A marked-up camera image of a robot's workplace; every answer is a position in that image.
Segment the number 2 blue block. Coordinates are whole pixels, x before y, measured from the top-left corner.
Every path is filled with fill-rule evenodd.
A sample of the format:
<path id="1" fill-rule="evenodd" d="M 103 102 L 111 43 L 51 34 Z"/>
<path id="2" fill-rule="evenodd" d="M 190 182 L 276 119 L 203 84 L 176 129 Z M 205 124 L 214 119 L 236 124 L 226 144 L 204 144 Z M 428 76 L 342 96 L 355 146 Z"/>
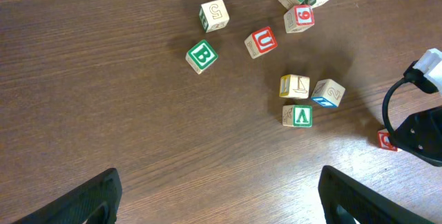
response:
<path id="1" fill-rule="evenodd" d="M 345 88 L 332 79 L 317 82 L 311 99 L 325 108 L 337 108 L 343 98 Z"/>

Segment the sailboat yellow I block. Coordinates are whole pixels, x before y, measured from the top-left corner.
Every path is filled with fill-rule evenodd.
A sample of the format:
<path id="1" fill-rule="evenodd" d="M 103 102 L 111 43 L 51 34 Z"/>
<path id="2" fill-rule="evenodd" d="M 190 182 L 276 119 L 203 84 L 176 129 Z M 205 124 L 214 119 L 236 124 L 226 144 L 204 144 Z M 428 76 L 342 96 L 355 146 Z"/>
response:
<path id="1" fill-rule="evenodd" d="M 307 99 L 310 78 L 300 75 L 284 75 L 280 78 L 279 96 L 284 98 Z"/>

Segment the red U wooden block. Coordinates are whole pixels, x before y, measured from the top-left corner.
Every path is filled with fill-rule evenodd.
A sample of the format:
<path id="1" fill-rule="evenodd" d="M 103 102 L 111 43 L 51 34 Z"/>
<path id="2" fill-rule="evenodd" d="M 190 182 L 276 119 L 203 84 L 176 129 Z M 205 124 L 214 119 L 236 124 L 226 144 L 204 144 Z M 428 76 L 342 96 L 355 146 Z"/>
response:
<path id="1" fill-rule="evenodd" d="M 264 55 L 278 46 L 269 26 L 251 33 L 244 41 L 252 59 Z"/>

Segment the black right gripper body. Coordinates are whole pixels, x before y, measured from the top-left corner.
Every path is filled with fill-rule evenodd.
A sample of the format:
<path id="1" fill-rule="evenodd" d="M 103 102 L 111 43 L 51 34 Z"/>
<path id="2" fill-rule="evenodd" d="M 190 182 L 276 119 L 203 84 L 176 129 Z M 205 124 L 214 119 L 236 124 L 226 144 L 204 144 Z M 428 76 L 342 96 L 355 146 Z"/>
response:
<path id="1" fill-rule="evenodd" d="M 441 166 L 441 106 L 409 115 L 390 138 L 391 143 L 429 164 Z"/>

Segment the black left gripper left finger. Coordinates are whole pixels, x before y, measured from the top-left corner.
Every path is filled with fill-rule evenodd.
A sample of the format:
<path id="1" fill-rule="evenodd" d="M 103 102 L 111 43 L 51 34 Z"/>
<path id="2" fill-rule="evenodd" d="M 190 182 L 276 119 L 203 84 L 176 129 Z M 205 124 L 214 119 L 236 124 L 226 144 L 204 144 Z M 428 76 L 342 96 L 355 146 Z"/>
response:
<path id="1" fill-rule="evenodd" d="M 110 168 L 14 224 L 114 224 L 121 197 L 119 174 Z"/>

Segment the green A wooden block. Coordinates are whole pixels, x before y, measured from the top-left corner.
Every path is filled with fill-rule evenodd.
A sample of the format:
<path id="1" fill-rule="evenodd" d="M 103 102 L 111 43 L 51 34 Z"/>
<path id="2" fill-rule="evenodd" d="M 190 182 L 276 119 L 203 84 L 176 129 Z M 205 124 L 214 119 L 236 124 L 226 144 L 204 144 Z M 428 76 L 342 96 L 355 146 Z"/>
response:
<path id="1" fill-rule="evenodd" d="M 282 108 L 282 125 L 309 128 L 313 125 L 313 109 L 309 105 L 286 105 Z"/>

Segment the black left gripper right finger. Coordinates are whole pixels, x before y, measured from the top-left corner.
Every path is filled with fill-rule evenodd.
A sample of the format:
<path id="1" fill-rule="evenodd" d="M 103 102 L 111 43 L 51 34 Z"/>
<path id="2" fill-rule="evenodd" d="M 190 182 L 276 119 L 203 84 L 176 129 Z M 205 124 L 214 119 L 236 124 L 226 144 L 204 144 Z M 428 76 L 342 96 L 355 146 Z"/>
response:
<path id="1" fill-rule="evenodd" d="M 330 165 L 322 168 L 318 193 L 327 224 L 429 223 Z"/>

